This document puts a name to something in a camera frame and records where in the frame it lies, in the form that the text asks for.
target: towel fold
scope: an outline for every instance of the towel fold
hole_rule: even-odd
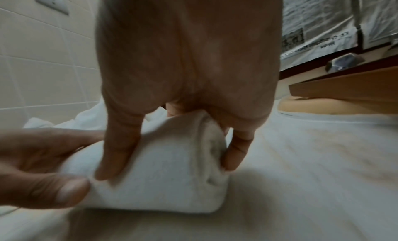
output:
[[[81,206],[210,213],[224,202],[228,175],[220,169],[226,150],[218,124],[205,111],[144,122],[132,162],[114,180],[93,178],[103,141],[71,156],[60,173],[85,175],[91,190]]]

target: rolled fabric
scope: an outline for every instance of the rolled fabric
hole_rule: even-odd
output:
[[[90,179],[81,206],[210,213],[224,202],[228,175],[220,168],[220,157],[225,136],[205,111],[144,122],[132,161],[110,181],[93,178],[103,144],[76,152],[58,170]]]

